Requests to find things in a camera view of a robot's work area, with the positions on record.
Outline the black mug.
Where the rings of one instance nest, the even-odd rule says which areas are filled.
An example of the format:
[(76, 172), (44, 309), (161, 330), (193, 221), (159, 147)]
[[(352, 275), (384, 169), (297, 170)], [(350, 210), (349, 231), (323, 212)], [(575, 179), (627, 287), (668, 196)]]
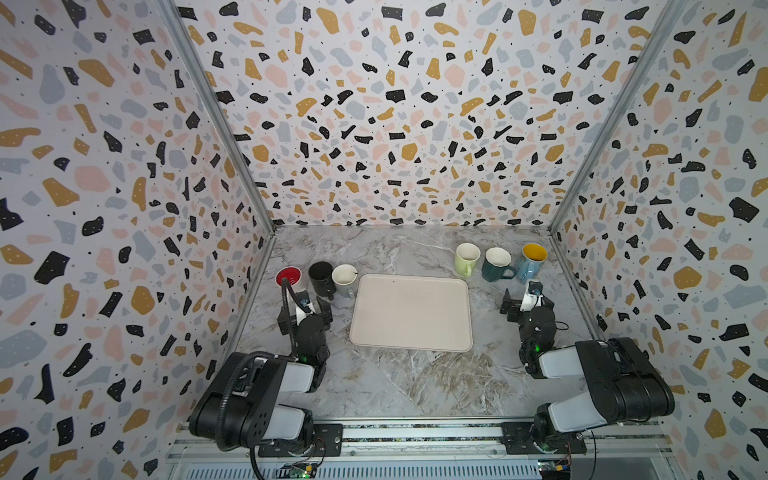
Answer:
[(315, 293), (328, 300), (334, 299), (336, 286), (332, 278), (334, 267), (327, 261), (313, 263), (308, 275)]

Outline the grey mug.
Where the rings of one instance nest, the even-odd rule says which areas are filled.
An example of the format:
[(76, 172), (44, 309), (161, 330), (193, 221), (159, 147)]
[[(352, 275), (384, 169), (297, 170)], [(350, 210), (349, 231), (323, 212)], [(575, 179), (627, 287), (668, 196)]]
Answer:
[(341, 264), (336, 266), (332, 271), (332, 280), (339, 295), (346, 298), (355, 296), (358, 271), (353, 265)]

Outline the white cream mug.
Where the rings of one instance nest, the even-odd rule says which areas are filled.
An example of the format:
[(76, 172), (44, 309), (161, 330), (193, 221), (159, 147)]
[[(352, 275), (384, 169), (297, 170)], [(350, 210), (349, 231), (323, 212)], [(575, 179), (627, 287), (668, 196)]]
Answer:
[(277, 285), (278, 292), (282, 297), (291, 300), (292, 297), (290, 293), (282, 292), (283, 281), (288, 281), (290, 283), (291, 289), (295, 296), (298, 296), (301, 292), (306, 290), (306, 281), (302, 270), (296, 266), (283, 267), (275, 275), (275, 283)]

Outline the blue butterfly mug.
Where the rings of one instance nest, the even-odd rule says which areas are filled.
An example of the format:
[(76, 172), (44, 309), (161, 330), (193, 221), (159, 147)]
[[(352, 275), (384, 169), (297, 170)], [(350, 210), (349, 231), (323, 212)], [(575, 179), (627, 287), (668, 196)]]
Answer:
[(515, 264), (516, 278), (522, 283), (533, 280), (547, 258), (548, 252), (542, 245), (537, 243), (525, 244)]

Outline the dark green faceted mug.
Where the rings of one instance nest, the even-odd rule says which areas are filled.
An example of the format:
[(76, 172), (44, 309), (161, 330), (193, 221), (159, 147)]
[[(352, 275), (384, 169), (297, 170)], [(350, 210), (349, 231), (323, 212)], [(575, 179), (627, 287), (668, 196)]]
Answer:
[(501, 248), (492, 247), (485, 252), (481, 275), (488, 282), (513, 279), (517, 270), (512, 265), (511, 254)]

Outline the light green mug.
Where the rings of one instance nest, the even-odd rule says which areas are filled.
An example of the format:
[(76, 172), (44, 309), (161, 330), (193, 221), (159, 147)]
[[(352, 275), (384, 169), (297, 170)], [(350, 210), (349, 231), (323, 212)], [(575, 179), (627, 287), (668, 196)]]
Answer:
[(476, 270), (481, 258), (480, 248), (473, 243), (461, 243), (455, 249), (454, 267), (462, 278), (469, 278)]

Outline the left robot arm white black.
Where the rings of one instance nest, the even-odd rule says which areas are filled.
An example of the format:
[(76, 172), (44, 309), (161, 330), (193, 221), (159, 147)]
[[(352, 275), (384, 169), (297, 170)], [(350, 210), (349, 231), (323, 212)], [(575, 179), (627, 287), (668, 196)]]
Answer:
[(188, 428), (214, 441), (221, 451), (262, 450), (264, 456), (305, 456), (317, 448), (310, 410), (284, 405), (288, 393), (318, 389), (330, 357), (326, 332), (333, 321), (331, 305), (318, 297), (302, 319), (282, 310), (278, 323), (287, 331), (292, 352), (234, 352), (195, 406)]

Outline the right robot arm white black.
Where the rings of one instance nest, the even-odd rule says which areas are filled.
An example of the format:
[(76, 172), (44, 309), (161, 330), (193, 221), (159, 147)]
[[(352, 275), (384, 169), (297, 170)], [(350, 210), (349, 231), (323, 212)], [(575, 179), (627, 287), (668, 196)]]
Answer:
[(539, 380), (581, 378), (586, 385), (572, 398), (539, 406), (528, 432), (513, 445), (531, 443), (543, 453), (561, 454), (573, 450), (587, 430), (673, 413), (671, 388), (633, 340), (582, 340), (557, 347), (559, 322), (541, 283), (528, 283), (520, 300), (505, 292), (500, 313), (518, 326), (518, 354), (526, 373)]

